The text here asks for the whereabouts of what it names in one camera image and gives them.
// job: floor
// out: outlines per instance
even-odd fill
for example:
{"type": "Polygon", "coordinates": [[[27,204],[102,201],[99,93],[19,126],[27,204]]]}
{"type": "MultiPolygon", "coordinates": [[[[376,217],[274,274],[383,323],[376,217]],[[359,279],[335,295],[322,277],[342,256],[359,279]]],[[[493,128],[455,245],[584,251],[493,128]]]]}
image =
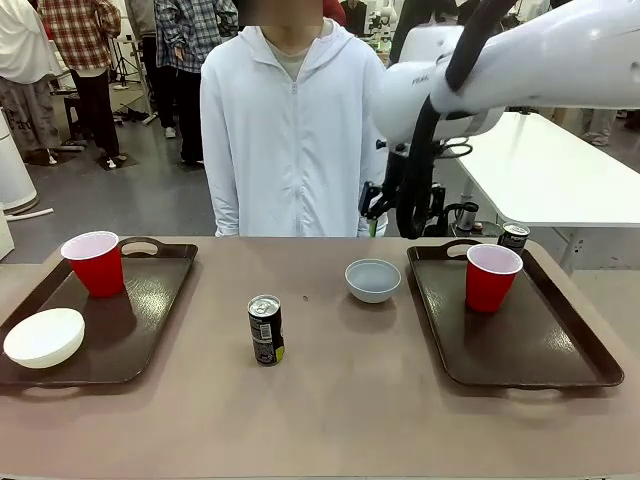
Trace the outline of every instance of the floor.
{"type": "MultiPolygon", "coordinates": [[[[11,223],[16,250],[4,262],[40,263],[68,238],[94,229],[122,235],[214,234],[205,173],[180,164],[180,141],[166,140],[157,120],[150,126],[129,123],[118,127],[118,135],[136,165],[105,172],[92,161],[97,152],[90,148],[56,167],[28,167],[40,196],[38,208],[52,207],[55,213],[11,223]]],[[[625,131],[621,121],[605,150],[640,171],[640,135],[625,131]]],[[[466,177],[454,160],[439,161],[435,178],[447,187],[448,202],[459,198],[466,177]]],[[[475,201],[481,207],[480,219],[496,220],[486,199],[480,196],[475,201]]],[[[387,235],[397,235],[393,219],[387,235]]],[[[566,245],[547,228],[534,229],[532,238],[556,259],[566,245]]],[[[588,231],[577,268],[640,270],[637,245],[640,230],[588,231]]]]}
{"type": "MultiPolygon", "coordinates": [[[[114,112],[121,110],[125,105],[133,105],[142,95],[142,86],[139,83],[129,81],[126,90],[119,90],[120,84],[112,83],[111,89],[111,110],[114,112]]],[[[64,95],[53,96],[53,111],[55,113],[56,125],[58,127],[60,138],[66,140],[70,137],[69,126],[67,124],[67,113],[64,108],[64,95]]],[[[74,120],[77,119],[75,112],[72,111],[74,120]]]]}

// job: brown tray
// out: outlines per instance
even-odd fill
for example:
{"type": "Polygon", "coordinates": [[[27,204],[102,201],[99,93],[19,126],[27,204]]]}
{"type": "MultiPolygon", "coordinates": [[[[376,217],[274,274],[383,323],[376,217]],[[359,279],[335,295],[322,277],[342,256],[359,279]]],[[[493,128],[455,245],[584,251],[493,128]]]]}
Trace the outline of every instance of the brown tray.
{"type": "Polygon", "coordinates": [[[525,250],[524,271],[493,315],[465,306],[466,255],[457,240],[407,251],[447,374],[467,386],[526,390],[612,387],[624,373],[580,314],[525,250]]]}
{"type": "Polygon", "coordinates": [[[144,237],[118,245],[148,243],[155,254],[122,253],[126,291],[108,299],[89,297],[63,260],[0,326],[0,345],[25,318],[50,308],[73,308],[84,316],[85,337],[67,361],[31,370],[0,356],[0,385],[72,387],[125,383],[145,367],[160,339],[171,307],[198,252],[195,245],[166,245],[144,237]]]}

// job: can lid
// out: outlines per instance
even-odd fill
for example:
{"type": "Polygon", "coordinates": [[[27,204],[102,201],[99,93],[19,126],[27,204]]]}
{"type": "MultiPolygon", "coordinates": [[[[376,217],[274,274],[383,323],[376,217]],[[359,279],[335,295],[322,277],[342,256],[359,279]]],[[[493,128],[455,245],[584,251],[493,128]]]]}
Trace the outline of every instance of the can lid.
{"type": "Polygon", "coordinates": [[[519,223],[505,223],[502,228],[505,232],[509,232],[512,235],[518,235],[520,237],[526,237],[531,233],[529,228],[524,225],[520,225],[519,223]]]}
{"type": "Polygon", "coordinates": [[[280,300],[272,295],[259,295],[249,302],[249,313],[254,317],[270,317],[280,308],[280,300]]]}

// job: white bowl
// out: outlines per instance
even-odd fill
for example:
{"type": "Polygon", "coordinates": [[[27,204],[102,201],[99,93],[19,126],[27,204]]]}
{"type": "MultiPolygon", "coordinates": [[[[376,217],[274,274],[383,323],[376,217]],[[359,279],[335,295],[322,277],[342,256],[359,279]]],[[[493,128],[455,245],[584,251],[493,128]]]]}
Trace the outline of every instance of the white bowl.
{"type": "Polygon", "coordinates": [[[402,281],[400,271],[384,260],[353,262],[344,273],[351,294],[365,303],[382,303],[393,295],[402,281]]]}
{"type": "Polygon", "coordinates": [[[82,314],[69,308],[36,313],[13,327],[4,352],[27,368],[49,368],[73,355],[84,339],[82,314]]]}

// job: gray shirt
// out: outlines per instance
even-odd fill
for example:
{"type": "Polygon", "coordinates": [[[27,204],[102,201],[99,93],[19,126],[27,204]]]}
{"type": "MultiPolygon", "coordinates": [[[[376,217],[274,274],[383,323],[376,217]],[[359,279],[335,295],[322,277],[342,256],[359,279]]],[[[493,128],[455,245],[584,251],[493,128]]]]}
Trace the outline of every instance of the gray shirt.
{"type": "MultiPolygon", "coordinates": [[[[324,25],[322,26],[322,31],[320,32],[320,38],[326,37],[327,35],[331,35],[333,32],[333,23],[331,20],[324,19],[324,25]]],[[[276,47],[273,43],[267,40],[267,45],[273,52],[273,55],[276,57],[276,60],[282,65],[282,68],[286,70],[286,72],[291,77],[291,80],[294,82],[298,78],[298,74],[300,73],[300,69],[302,68],[302,64],[304,63],[304,59],[307,58],[307,53],[309,53],[309,48],[305,48],[301,52],[294,53],[293,55],[288,55],[276,47]]]]}
{"type": "Polygon", "coordinates": [[[156,15],[153,0],[125,0],[127,17],[138,40],[156,36],[156,15]]]}

